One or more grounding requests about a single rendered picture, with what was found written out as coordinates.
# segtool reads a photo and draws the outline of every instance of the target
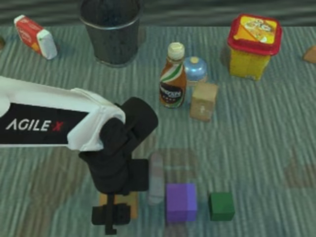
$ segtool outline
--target sauce bottle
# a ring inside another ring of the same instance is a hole
[[[159,82],[159,100],[168,108],[178,108],[184,101],[187,86],[184,54],[183,44],[173,42],[169,45],[167,61]]]

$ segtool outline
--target red lid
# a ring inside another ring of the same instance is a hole
[[[260,55],[276,55],[280,50],[282,28],[276,19],[241,14],[233,22],[228,45],[236,50]]]

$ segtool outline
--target robotic arm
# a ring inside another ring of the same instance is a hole
[[[148,161],[132,152],[158,126],[152,108],[138,98],[117,105],[83,89],[55,87],[0,76],[0,148],[65,146],[80,151],[96,189],[108,195],[102,211],[94,209],[94,224],[107,235],[113,224],[127,224],[117,212],[114,195],[148,189]]]

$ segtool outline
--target red letter x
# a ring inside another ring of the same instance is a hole
[[[60,131],[60,129],[61,129],[61,126],[64,124],[64,122],[56,122],[55,123],[55,126],[53,127],[53,131]]]

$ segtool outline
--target green block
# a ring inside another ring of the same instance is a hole
[[[211,221],[231,221],[235,214],[231,193],[211,193],[208,200]]]

